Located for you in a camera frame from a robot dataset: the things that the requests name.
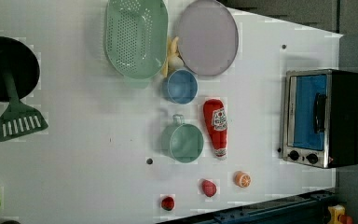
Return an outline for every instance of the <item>green mug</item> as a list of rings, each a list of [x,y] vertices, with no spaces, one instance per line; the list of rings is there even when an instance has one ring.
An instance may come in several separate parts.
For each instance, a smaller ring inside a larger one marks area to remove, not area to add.
[[[203,136],[199,128],[185,124],[183,115],[173,115],[173,124],[162,133],[162,149],[173,159],[189,163],[196,160],[203,149]]]

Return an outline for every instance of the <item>toaster oven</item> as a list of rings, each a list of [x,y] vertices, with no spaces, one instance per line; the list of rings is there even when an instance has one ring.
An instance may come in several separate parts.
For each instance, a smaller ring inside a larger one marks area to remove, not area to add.
[[[320,168],[358,163],[358,74],[289,71],[284,97],[285,161]]]

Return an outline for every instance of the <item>oven knob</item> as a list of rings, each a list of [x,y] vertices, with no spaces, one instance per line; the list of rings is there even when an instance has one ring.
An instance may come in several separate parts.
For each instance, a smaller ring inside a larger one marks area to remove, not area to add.
[[[298,158],[300,157],[300,155],[298,154],[298,152],[297,151],[291,151],[290,153],[289,153],[289,157],[290,157],[290,159],[292,159],[293,161],[296,161],[296,160],[298,160]]]
[[[309,154],[307,160],[310,162],[310,164],[315,164],[318,162],[318,157],[315,154]]]

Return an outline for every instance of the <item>red ketchup bottle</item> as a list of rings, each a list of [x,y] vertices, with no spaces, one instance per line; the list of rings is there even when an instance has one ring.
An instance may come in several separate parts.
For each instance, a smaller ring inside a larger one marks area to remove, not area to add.
[[[214,154],[219,160],[227,157],[227,117],[225,107],[220,100],[209,100],[203,107],[205,124],[211,137]]]

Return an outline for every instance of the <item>gray floor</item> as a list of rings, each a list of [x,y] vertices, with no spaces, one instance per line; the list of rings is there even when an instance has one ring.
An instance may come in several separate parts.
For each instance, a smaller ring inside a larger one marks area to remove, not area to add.
[[[218,0],[227,7],[341,34],[358,33],[358,0]]]
[[[221,0],[228,7],[344,34],[340,67],[358,72],[358,0]],[[337,194],[358,223],[358,165],[337,169]]]

